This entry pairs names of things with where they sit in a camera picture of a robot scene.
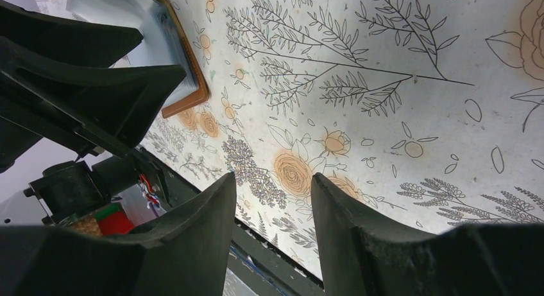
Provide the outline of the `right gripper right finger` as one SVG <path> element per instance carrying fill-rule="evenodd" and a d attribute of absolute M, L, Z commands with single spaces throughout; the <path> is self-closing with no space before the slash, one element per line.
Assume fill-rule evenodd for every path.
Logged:
<path fill-rule="evenodd" d="M 310 185 L 327 295 L 542 295 L 541 224 L 442 234 L 397 222 L 317 173 Z"/>

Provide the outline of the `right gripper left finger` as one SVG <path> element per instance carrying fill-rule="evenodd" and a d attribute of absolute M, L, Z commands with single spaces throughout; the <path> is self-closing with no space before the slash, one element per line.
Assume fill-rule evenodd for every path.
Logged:
<path fill-rule="evenodd" d="M 221 295 L 236 183 L 227 173 L 127 234 L 1 228 L 2 295 Z"/>

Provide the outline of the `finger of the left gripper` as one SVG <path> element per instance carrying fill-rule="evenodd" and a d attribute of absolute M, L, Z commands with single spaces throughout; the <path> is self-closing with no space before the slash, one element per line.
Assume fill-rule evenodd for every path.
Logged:
<path fill-rule="evenodd" d="M 27 11 L 1 1 L 1 36 L 70 65 L 106 68 L 143 40 L 136 28 L 95 24 Z"/>
<path fill-rule="evenodd" d="M 185 75 L 180 65 L 65 64 L 2 38 L 1 171 L 41 138 L 81 157 L 96 148 L 128 155 Z"/>

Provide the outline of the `brown leather card holder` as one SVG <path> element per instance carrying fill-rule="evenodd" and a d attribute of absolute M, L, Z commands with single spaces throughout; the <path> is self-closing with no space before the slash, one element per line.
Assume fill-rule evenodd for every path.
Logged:
<path fill-rule="evenodd" d="M 204 103 L 209 90 L 190 40 L 168 0 L 67 0 L 67 10 L 86 21 L 137 28 L 142 42 L 128 53 L 130 65 L 180 65 L 185 78 L 169 95 L 162 117 Z"/>

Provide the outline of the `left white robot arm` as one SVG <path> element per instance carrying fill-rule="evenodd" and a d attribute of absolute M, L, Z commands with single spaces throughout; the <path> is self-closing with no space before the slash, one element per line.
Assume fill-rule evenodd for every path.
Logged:
<path fill-rule="evenodd" d="M 30 183 L 49 207 L 47 224 L 73 222 L 138 183 L 134 158 L 167 97 L 185 78 L 180 64 L 116 68 L 140 31 L 29 12 L 1 2 L 1 170 L 42 138 L 76 152 Z M 102 148 L 111 158 L 86 165 Z"/>

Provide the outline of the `floral table cloth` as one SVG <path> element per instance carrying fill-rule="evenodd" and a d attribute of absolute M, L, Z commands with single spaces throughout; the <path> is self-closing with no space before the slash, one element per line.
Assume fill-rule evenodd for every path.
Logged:
<path fill-rule="evenodd" d="M 543 0 L 168 1 L 210 96 L 144 146 L 314 275 L 315 173 L 434 234 L 543 221 Z"/>

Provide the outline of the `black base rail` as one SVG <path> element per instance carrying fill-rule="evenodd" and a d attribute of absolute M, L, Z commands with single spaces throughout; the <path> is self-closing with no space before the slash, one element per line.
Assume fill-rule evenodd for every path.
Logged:
<path fill-rule="evenodd" d="M 156 156 L 138 147 L 142 158 L 161 172 L 168 197 L 166 210 L 194 198 L 201 191 Z M 235 219 L 223 295 L 324 295 L 323 282 L 288 257 L 254 228 Z"/>

